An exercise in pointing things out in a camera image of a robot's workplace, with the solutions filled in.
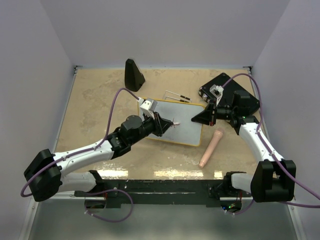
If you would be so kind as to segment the yellow framed whiteboard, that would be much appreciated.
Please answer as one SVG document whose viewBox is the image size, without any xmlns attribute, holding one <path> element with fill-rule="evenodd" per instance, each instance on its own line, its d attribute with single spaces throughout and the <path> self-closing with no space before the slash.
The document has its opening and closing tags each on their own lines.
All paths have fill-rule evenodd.
<svg viewBox="0 0 320 240">
<path fill-rule="evenodd" d="M 181 144 L 198 147 L 201 144 L 203 125 L 192 122 L 191 118 L 202 112 L 205 107 L 196 103 L 185 103 L 178 101 L 154 99 L 157 101 L 155 112 L 163 119 L 180 123 L 170 127 L 163 136 L 150 134 L 147 138 L 173 144 Z"/>
</svg>

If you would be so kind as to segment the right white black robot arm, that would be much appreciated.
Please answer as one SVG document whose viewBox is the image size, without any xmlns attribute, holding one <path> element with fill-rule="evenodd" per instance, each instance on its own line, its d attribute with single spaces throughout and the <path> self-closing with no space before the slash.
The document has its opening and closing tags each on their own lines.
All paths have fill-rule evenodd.
<svg viewBox="0 0 320 240">
<path fill-rule="evenodd" d="M 237 90 L 233 93 L 230 105 L 219 106 L 223 88 L 214 86 L 211 92 L 214 98 L 191 121 L 208 126 L 215 125 L 217 120 L 229 122 L 257 160 L 253 175 L 228 172 L 224 177 L 223 192 L 233 197 L 242 190 L 251 194 L 257 203 L 291 201 L 295 190 L 292 178 L 296 175 L 296 165 L 277 153 L 260 129 L 258 119 L 250 114 L 250 94 L 245 90 Z"/>
</svg>

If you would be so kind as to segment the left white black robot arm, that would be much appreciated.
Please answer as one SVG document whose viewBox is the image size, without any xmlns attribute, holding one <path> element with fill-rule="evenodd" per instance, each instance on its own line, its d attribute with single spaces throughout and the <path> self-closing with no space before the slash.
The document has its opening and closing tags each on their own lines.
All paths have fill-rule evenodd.
<svg viewBox="0 0 320 240">
<path fill-rule="evenodd" d="M 41 150 L 24 171 L 30 195 L 43 202 L 57 193 L 81 191 L 99 196 L 104 184 L 94 171 L 76 173 L 88 165 L 121 157 L 140 140 L 153 134 L 157 137 L 174 126 L 174 122 L 155 112 L 153 117 L 130 115 L 100 142 L 66 152 Z"/>
</svg>

